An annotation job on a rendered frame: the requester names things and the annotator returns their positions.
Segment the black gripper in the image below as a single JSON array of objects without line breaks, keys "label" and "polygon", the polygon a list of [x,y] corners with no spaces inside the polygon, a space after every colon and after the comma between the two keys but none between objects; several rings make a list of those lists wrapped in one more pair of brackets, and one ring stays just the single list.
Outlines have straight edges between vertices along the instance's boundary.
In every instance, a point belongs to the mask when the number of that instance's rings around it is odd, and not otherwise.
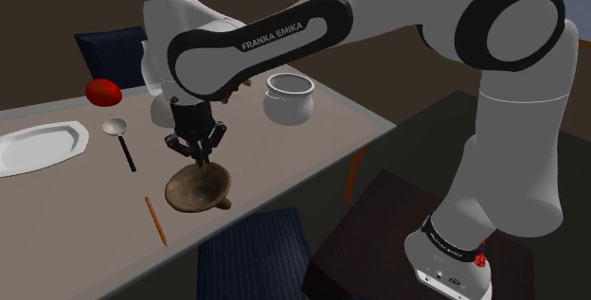
[{"label": "black gripper", "polygon": [[[216,122],[212,116],[209,102],[203,101],[194,105],[170,105],[174,120],[174,132],[164,138],[166,145],[192,158],[196,164],[209,164],[209,155],[220,144],[227,127],[223,122]],[[191,145],[202,140],[201,146]]]}]

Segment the brown clay bowl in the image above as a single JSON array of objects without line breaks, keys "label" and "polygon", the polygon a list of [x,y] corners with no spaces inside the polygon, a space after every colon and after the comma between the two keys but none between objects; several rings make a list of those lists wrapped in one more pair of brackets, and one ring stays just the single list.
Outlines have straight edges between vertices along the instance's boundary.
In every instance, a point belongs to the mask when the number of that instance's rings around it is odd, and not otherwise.
[{"label": "brown clay bowl", "polygon": [[177,171],[165,186],[165,199],[175,210],[198,213],[211,208],[230,209],[226,196],[231,187],[231,176],[217,164],[191,164]]}]

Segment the pale glass vase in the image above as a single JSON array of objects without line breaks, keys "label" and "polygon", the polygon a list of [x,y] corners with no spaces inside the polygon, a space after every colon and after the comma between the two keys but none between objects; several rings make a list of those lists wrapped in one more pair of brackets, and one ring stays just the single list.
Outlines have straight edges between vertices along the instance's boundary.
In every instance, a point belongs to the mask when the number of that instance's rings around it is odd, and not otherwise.
[{"label": "pale glass vase", "polygon": [[158,65],[148,40],[142,41],[143,56],[140,69],[145,85],[153,96],[150,114],[152,123],[158,127],[172,129],[174,120],[169,103],[166,101],[158,72]]}]

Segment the orange pencil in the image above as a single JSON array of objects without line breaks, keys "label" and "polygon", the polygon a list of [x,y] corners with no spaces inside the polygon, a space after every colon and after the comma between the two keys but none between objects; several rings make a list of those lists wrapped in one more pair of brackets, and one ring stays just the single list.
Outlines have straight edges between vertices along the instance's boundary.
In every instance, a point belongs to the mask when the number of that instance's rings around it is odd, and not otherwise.
[{"label": "orange pencil", "polygon": [[156,213],[155,213],[155,210],[154,210],[154,208],[153,208],[153,206],[152,206],[152,202],[151,202],[151,200],[150,200],[150,197],[146,196],[146,197],[144,198],[144,200],[145,200],[145,202],[146,202],[146,205],[148,206],[148,209],[149,209],[149,211],[150,211],[150,214],[151,214],[151,216],[152,216],[152,220],[153,220],[153,222],[154,222],[154,226],[155,226],[155,228],[156,228],[156,230],[157,230],[157,232],[158,232],[158,235],[159,235],[159,237],[161,238],[161,241],[162,241],[162,243],[163,243],[163,244],[164,244],[166,247],[168,247],[168,241],[167,241],[167,239],[166,239],[166,236],[165,236],[165,233],[164,233],[164,231],[163,231],[163,229],[162,229],[162,226],[161,226],[161,224],[160,224],[160,222],[159,222],[159,219],[157,218],[157,215],[156,215]]}]

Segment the white round pot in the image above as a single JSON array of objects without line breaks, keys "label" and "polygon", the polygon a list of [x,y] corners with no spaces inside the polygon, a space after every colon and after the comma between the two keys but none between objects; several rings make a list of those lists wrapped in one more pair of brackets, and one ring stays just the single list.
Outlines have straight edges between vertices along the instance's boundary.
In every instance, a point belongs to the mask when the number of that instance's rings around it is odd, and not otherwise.
[{"label": "white round pot", "polygon": [[314,83],[311,79],[295,73],[277,73],[267,81],[263,111],[274,123],[297,126],[313,114]]}]

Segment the red tomato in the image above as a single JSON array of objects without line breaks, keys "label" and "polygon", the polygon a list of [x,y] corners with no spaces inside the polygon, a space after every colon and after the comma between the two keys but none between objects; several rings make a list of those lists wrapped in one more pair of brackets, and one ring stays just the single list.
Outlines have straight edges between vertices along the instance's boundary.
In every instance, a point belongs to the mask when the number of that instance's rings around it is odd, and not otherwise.
[{"label": "red tomato", "polygon": [[89,102],[99,107],[112,107],[122,99],[119,87],[108,79],[93,79],[85,87],[85,96]]}]

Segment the dark blue chair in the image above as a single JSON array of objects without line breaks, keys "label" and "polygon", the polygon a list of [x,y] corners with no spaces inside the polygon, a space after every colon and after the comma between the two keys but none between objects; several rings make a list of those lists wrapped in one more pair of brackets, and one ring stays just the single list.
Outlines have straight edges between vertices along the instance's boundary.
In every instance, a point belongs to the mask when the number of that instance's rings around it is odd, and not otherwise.
[{"label": "dark blue chair", "polygon": [[253,214],[199,246],[196,300],[309,300],[310,249],[294,208]]},{"label": "dark blue chair", "polygon": [[145,84],[140,65],[147,36],[141,26],[78,33],[74,38],[93,79],[108,79],[120,89]]}]

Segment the grey table with orange legs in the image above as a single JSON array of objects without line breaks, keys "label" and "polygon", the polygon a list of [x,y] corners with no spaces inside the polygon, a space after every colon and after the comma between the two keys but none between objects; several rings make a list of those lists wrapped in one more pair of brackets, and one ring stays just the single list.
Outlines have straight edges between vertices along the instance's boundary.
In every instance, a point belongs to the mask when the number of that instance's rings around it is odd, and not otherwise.
[{"label": "grey table with orange legs", "polygon": [[[266,77],[258,75],[213,115],[226,133],[211,160],[231,175],[232,206],[181,213],[165,200],[169,178],[188,158],[169,149],[168,130],[152,123],[152,96],[127,92],[115,107],[71,100],[0,112],[0,136],[41,124],[79,121],[85,152],[51,168],[0,178],[0,300],[97,300],[134,281],[258,207],[290,191],[393,129],[393,124],[323,84],[313,115],[281,126],[265,115]],[[136,172],[115,136],[102,130],[123,118]],[[152,202],[168,241],[154,226]]]}]

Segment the white octagonal plate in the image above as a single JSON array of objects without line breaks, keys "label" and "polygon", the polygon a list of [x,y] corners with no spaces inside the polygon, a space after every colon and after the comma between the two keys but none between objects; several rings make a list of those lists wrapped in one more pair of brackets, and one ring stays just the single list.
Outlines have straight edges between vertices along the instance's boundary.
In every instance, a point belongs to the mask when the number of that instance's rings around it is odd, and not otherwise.
[{"label": "white octagonal plate", "polygon": [[55,122],[0,136],[0,178],[49,168],[86,150],[89,132],[79,121]]}]

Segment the dark robot stand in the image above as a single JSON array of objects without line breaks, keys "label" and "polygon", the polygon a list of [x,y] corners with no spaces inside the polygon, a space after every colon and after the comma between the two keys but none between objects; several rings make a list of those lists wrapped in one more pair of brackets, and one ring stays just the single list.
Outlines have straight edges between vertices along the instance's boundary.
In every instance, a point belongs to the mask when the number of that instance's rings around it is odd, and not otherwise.
[{"label": "dark robot stand", "polygon": [[[412,267],[403,248],[439,200],[381,171],[313,254],[301,289],[310,300],[482,300],[468,294],[448,256],[425,256]],[[485,245],[492,291],[484,300],[535,300],[530,250],[498,233]]]}]

